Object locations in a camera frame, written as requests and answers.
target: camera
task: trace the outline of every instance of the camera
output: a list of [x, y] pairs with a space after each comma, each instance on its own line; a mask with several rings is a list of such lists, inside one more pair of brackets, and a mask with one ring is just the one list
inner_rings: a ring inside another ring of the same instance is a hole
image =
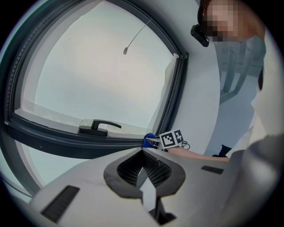
[[202, 46], [208, 47], [209, 46], [209, 39], [208, 36], [202, 31], [199, 24], [193, 25], [190, 31], [191, 35], [201, 43]]

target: window glass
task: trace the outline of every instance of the window glass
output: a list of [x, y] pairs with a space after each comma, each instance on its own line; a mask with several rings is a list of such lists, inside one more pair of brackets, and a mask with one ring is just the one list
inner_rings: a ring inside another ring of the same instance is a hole
[[72, 167], [87, 161], [87, 159], [67, 158], [48, 154], [31, 147], [28, 148], [37, 172], [46, 184], [52, 182]]
[[32, 199], [29, 196], [24, 195], [23, 193], [17, 191], [16, 189], [14, 189], [13, 187], [11, 187], [9, 184], [5, 183], [6, 188], [8, 189], [9, 193], [17, 198], [22, 199], [23, 201], [25, 201], [26, 203], [29, 203], [30, 200]]
[[8, 166], [1, 150], [0, 150], [0, 172], [1, 172], [1, 175], [9, 179], [11, 182], [15, 183], [16, 185], [20, 187], [23, 187], [22, 184], [18, 181], [18, 179], [13, 174], [10, 167]]
[[110, 136], [153, 132], [168, 95], [166, 68], [176, 58], [147, 26], [123, 54], [144, 25], [105, 1], [54, 25], [31, 58], [15, 113], [72, 133], [92, 119], [122, 125], [100, 125]]

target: window frame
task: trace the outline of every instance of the window frame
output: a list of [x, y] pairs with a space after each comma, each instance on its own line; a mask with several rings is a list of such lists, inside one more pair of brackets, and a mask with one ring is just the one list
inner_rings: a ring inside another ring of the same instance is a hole
[[[1, 71], [6, 72], [5, 75], [8, 75], [4, 96], [4, 120], [11, 138], [29, 147], [50, 154], [91, 159], [125, 149], [141, 147], [143, 139], [68, 133], [39, 125], [14, 113], [20, 107], [21, 99], [22, 86], [17, 86], [17, 84], [23, 83], [24, 74], [21, 72], [26, 67], [24, 61], [28, 57], [31, 57], [29, 53], [32, 51], [32, 48], [36, 42], [39, 42], [40, 37], [45, 34], [44, 32], [48, 31], [50, 26], [73, 7], [84, 1], [49, 0], [42, 3], [25, 20], [12, 38], [8, 47], [11, 51], [6, 51], [4, 54], [4, 58], [9, 59], [10, 64], [1, 64]], [[152, 21], [148, 24], [149, 28], [158, 35], [172, 54], [176, 53], [179, 56], [170, 85], [170, 93], [156, 131], [156, 135], [159, 135], [169, 130], [173, 124], [185, 82], [188, 53], [185, 52], [176, 35], [169, 29], [165, 22], [149, 7], [141, 3], [134, 3], [131, 0], [107, 1], [127, 10], [144, 23], [147, 23], [151, 18]], [[28, 36], [26, 36], [26, 31], [31, 31]]]

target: person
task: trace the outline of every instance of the person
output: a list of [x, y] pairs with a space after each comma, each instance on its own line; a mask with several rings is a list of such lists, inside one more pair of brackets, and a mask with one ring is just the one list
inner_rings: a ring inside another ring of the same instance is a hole
[[184, 157], [228, 162], [235, 151], [245, 150], [268, 135], [284, 133], [283, 60], [269, 30], [243, 1], [201, 0], [197, 20], [203, 32], [213, 41], [242, 41], [257, 35], [266, 46], [259, 90], [252, 102], [254, 117], [251, 126], [227, 157], [206, 157], [181, 147], [168, 149], [169, 153]]

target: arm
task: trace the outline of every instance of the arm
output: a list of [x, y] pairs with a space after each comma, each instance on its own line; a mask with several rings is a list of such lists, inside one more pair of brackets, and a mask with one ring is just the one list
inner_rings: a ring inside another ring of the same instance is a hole
[[229, 162], [229, 158], [227, 157], [210, 157], [210, 156], [204, 156], [201, 154], [196, 154], [192, 151], [186, 150], [184, 148], [181, 147], [172, 147], [172, 148], [168, 148], [168, 153], [171, 154], [176, 154], [176, 155], [180, 155], [180, 156], [184, 156], [184, 157], [189, 157], [189, 158], [198, 158], [198, 159], [203, 159], [203, 160], [212, 160], [212, 161], [226, 161]]

